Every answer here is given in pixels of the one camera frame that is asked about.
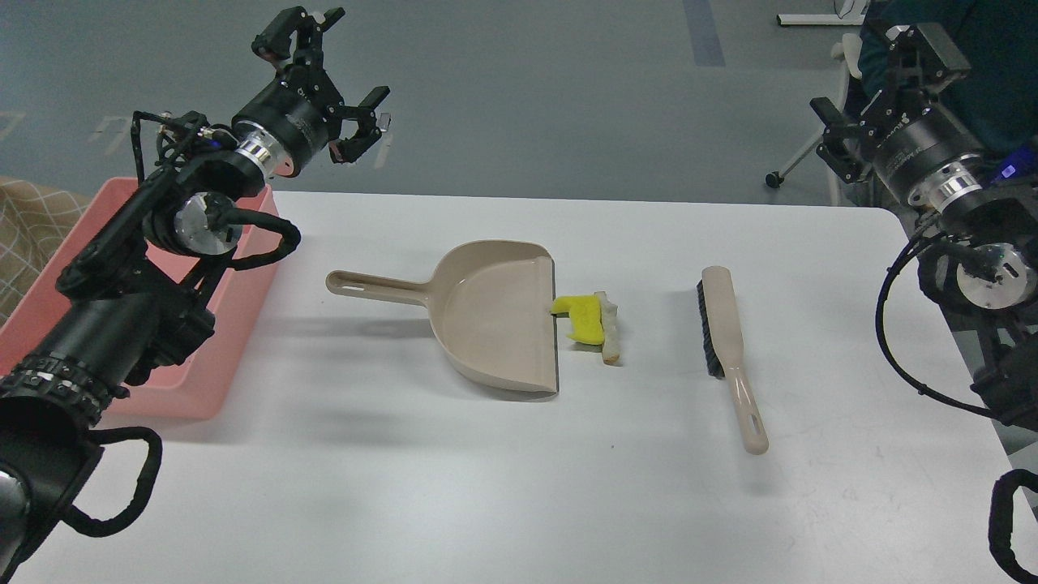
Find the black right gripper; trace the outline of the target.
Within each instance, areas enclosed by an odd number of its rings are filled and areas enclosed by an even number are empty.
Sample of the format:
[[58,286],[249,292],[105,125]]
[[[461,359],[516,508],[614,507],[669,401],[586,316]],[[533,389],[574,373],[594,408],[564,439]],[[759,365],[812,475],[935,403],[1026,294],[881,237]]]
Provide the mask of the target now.
[[871,169],[901,204],[946,208],[982,188],[982,145],[939,103],[972,65],[938,23],[894,25],[886,37],[885,90],[859,122],[830,98],[809,101],[822,122],[816,152],[846,184],[866,180]]

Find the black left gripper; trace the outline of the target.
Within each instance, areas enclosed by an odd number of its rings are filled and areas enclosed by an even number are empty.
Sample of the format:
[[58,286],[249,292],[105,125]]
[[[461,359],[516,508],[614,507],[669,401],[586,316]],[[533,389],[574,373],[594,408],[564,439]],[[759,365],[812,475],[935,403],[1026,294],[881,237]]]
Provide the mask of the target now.
[[[233,117],[234,133],[263,129],[285,151],[274,174],[295,178],[328,145],[335,164],[355,163],[381,140],[377,108],[389,86],[373,88],[358,105],[342,105],[342,94],[324,67],[323,36],[345,16],[344,7],[323,13],[293,6],[279,11],[252,41],[252,53],[274,67],[274,80]],[[340,138],[342,121],[356,132]]]

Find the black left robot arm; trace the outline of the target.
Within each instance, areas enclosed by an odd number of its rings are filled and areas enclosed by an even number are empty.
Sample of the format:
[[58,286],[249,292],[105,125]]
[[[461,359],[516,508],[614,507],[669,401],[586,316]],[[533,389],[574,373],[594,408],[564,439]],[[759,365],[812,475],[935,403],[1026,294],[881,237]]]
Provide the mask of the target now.
[[136,187],[57,277],[70,309],[2,378],[4,582],[59,522],[103,539],[144,513],[162,440],[148,427],[100,430],[101,416],[214,335],[208,306],[229,271],[275,265],[302,239],[238,201],[320,152],[353,163],[381,140],[389,88],[348,105],[324,67],[323,37],[344,13],[278,12],[251,44],[275,75],[227,126],[134,112]]

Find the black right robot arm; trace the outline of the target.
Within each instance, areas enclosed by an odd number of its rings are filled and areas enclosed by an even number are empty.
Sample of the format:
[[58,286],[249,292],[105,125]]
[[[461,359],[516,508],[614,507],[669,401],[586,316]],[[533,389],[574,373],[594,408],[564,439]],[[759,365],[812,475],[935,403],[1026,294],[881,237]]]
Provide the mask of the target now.
[[[920,395],[1035,430],[1036,334],[1027,318],[1036,314],[1036,141],[998,159],[945,107],[943,90],[971,67],[941,26],[894,26],[886,37],[885,87],[859,115],[849,118],[826,98],[811,102],[823,123],[816,151],[841,180],[875,178],[922,212],[880,288],[880,349]],[[931,389],[890,351],[887,295],[912,261],[924,295],[978,325],[985,365],[971,389],[982,406]]]

